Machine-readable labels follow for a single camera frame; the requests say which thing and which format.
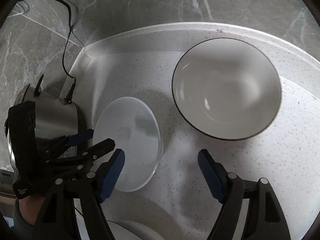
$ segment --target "white countertop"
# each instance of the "white countertop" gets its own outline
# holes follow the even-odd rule
[[[195,44],[216,37],[253,44],[281,76],[280,112],[254,138],[210,138],[193,129],[174,105],[171,79],[178,60]],[[102,205],[107,216],[145,224],[167,240],[206,239],[221,208],[197,164],[197,153],[206,148],[215,161],[242,179],[268,178],[292,240],[300,240],[320,210],[319,66],[316,59],[286,41],[224,24],[158,25],[88,46],[71,71],[78,77],[74,102],[84,111],[88,124],[94,128],[104,108],[116,98],[132,96],[154,112],[164,139],[164,156],[151,181],[133,193],[114,191]],[[234,239],[241,236],[245,212],[244,205]]]

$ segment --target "white plate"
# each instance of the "white plate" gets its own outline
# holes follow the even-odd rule
[[[125,163],[115,189],[132,192],[152,178],[163,154],[162,141],[155,116],[141,100],[118,98],[99,117],[93,144],[111,138],[125,153]],[[110,159],[112,153],[96,161],[96,167]]]
[[[117,221],[115,223],[129,230],[141,240],[164,240],[156,231],[140,223],[133,221]]]
[[[281,103],[279,76],[269,59],[228,38],[201,42],[185,53],[173,74],[172,93],[193,127],[228,140],[263,131]]]
[[[79,233],[81,236],[81,240],[90,240],[87,228],[85,227],[84,219],[78,212],[76,212],[76,220],[79,228]],[[111,222],[107,221],[115,240],[141,240],[135,234],[130,232],[129,230],[125,229],[124,227]]]

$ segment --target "gray marble surface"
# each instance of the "gray marble surface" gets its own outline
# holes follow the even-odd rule
[[[283,38],[320,59],[320,28],[301,0],[68,0],[75,33],[91,44],[124,31],[173,22],[221,22]],[[33,0],[26,17],[66,36],[67,11],[50,0]]]
[[[30,19],[17,16],[6,20],[0,29],[0,126],[19,91],[31,83],[36,85],[44,73],[42,88],[59,95],[66,79],[61,65],[65,38]],[[65,65],[70,69],[81,48],[69,43]],[[9,166],[8,144],[0,129],[0,168]]]

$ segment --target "black cable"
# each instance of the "black cable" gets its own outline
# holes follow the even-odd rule
[[[63,54],[62,54],[62,67],[63,67],[64,72],[67,74],[67,76],[74,79],[74,82],[73,82],[73,84],[72,84],[72,86],[71,86],[71,89],[69,90],[69,93],[68,93],[68,95],[67,95],[66,98],[65,98],[65,100],[66,100],[67,102],[71,103],[71,102],[72,102],[72,94],[73,94],[73,91],[74,91],[74,89],[75,89],[75,87],[76,87],[76,80],[77,80],[77,79],[76,79],[76,77],[71,76],[71,75],[68,73],[68,71],[66,70],[66,67],[65,67],[65,65],[64,65],[64,57],[65,57],[65,53],[66,53],[66,49],[67,49],[67,44],[68,44],[68,42],[69,42],[70,35],[71,35],[71,33],[73,33],[73,30],[72,30],[72,27],[73,27],[73,26],[71,25],[72,13],[71,13],[71,7],[70,7],[70,5],[69,5],[67,2],[65,2],[64,0],[55,0],[55,1],[63,4],[63,5],[68,9],[68,14],[69,14],[69,19],[68,19],[69,34],[68,34],[67,41],[66,41],[66,44],[65,44],[65,46],[64,46],[64,50],[63,50]]]

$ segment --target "stainless steel pot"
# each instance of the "stainless steel pot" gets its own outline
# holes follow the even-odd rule
[[[68,103],[62,98],[57,98],[41,90],[41,76],[36,88],[26,85],[18,94],[14,105],[24,101],[34,101],[36,103],[36,143],[38,153],[45,152],[59,137],[74,135],[86,129],[84,116],[75,103]],[[15,170],[14,154],[11,148],[9,125],[6,123],[5,133],[8,137],[8,148],[10,162]],[[86,147],[70,149],[70,154],[75,155],[77,150]]]

